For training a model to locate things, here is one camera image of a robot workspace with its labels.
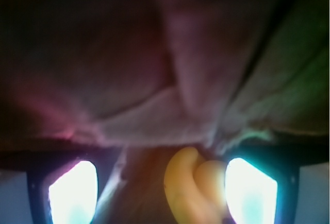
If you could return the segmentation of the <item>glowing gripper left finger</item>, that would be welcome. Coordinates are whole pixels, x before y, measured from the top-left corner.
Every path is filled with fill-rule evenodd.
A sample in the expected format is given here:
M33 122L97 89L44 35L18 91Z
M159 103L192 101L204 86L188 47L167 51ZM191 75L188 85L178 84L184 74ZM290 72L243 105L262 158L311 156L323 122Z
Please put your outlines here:
M32 222L91 223L98 200L95 164L77 158L39 165L27 174Z

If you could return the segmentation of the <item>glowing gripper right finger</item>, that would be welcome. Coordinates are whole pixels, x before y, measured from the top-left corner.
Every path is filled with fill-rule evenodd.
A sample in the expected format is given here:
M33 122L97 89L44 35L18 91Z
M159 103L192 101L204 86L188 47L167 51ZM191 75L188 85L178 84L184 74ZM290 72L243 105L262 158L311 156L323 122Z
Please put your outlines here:
M225 170L225 198L234 223L294 223L298 170L276 162L234 157Z

